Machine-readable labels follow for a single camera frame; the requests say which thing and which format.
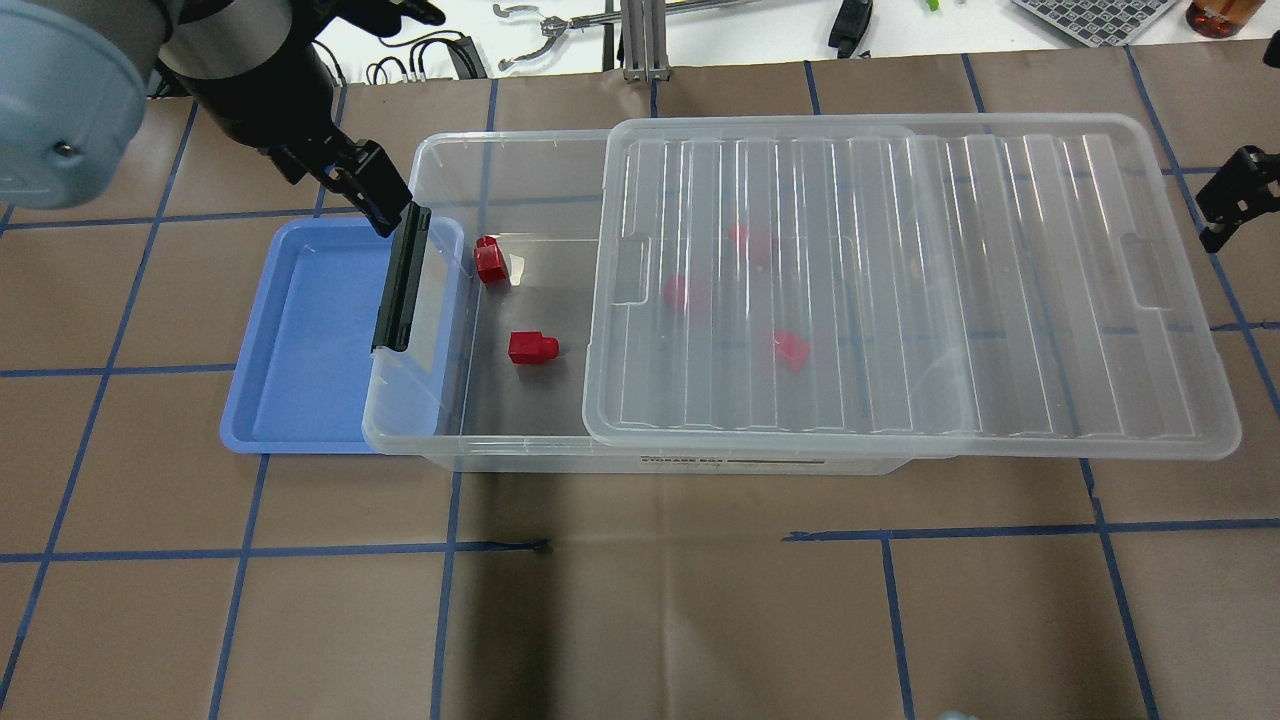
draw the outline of container handle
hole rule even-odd
[[[392,240],[392,258],[387,265],[383,302],[378,307],[372,350],[388,347],[404,352],[408,348],[417,286],[422,277],[422,258],[426,254],[426,232],[430,227],[430,208],[410,202],[404,210],[404,220]]]

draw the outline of white table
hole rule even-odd
[[[444,27],[472,36],[490,77],[589,73],[602,68],[604,31],[590,28],[570,31],[554,51],[534,63],[498,72],[499,59],[522,55],[541,45],[538,18],[529,14],[520,19],[497,18],[486,0],[438,1],[449,17]],[[506,0],[502,5],[517,3],[535,4],[544,14],[564,19],[604,9],[603,0]],[[838,0],[755,0],[748,5],[672,15],[667,19],[669,60],[672,67],[680,67],[835,58],[836,51],[827,47],[827,33],[838,8]],[[1221,42],[1201,37],[1187,27],[1185,8],[1187,0],[1176,0],[1174,8],[1134,38],[1134,44]],[[408,24],[415,29],[399,38],[436,29]],[[1270,37],[1276,29],[1280,29],[1280,0],[1265,4],[1236,37]],[[407,47],[383,47],[376,38],[342,20],[326,28],[320,40],[338,54],[352,82],[364,82],[370,63],[392,54],[401,60],[408,55]],[[1011,0],[966,0],[964,4],[941,0],[936,13],[929,12],[924,0],[877,0],[872,26],[858,51],[869,50],[873,56],[884,58],[1079,46]],[[426,55],[430,77],[454,77],[443,46],[431,46]],[[389,70],[393,82],[397,81],[398,70]]]

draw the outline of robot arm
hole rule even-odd
[[[67,208],[110,183],[159,56],[237,142],[291,183],[311,174],[383,236],[410,191],[374,141],[334,124],[311,41],[335,17],[390,37],[424,0],[0,0],[0,200]]]

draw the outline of red block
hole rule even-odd
[[[513,332],[507,345],[507,356],[516,365],[538,365],[559,356],[559,341],[543,337],[538,331]]]
[[[486,234],[476,241],[476,274],[484,283],[504,281],[509,275],[507,272],[507,259],[502,256],[498,247],[498,238]]]
[[[782,363],[792,373],[799,373],[804,369],[805,363],[809,361],[810,348],[809,342],[796,333],[773,333],[773,352],[778,356],[778,363]]]

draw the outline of brown table surface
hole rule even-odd
[[[102,199],[0,222],[0,717],[1280,717],[1280,215],[1212,260],[1187,202],[1236,146],[1280,151],[1262,47],[339,101],[343,128],[403,169],[436,132],[650,111],[1138,118],[1244,424],[1220,462],[454,478],[421,459],[234,455],[218,421],[268,242],[342,202],[282,182],[189,100],[151,102]],[[835,533],[786,542],[818,530]],[[492,544],[538,541],[554,551]]]

